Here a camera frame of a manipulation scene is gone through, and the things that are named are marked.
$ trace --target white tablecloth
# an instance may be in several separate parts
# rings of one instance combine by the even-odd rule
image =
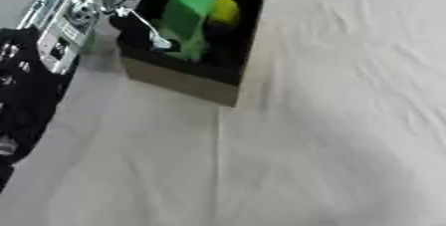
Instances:
[[[0,225],[446,225],[445,6],[268,0],[236,109],[130,81],[103,43]]]

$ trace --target black box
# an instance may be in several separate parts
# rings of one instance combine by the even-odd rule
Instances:
[[[222,59],[218,59],[215,54],[204,57],[200,63],[193,63],[152,52],[148,50],[146,29],[139,24],[137,27],[134,20],[114,23],[114,26],[120,26],[121,29],[117,43],[128,75],[135,80],[234,107],[264,0],[235,1],[239,4],[241,18],[238,27],[222,48],[226,56],[231,57],[221,57]],[[136,11],[147,20],[157,19],[160,18],[166,2],[167,0],[141,0]]]

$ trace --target green block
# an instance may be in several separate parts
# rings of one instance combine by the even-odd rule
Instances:
[[[169,0],[162,15],[160,33],[181,42],[181,53],[169,54],[199,61],[205,47],[203,23],[216,0]]]

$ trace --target white cloth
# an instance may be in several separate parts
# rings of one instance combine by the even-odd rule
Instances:
[[[442,0],[268,0],[236,109],[85,59],[7,226],[446,225]]]

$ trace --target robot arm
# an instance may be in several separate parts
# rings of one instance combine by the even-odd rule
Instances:
[[[102,16],[132,14],[148,27],[153,47],[174,47],[124,2],[33,0],[16,29],[0,30],[0,166],[20,161],[38,143]]]

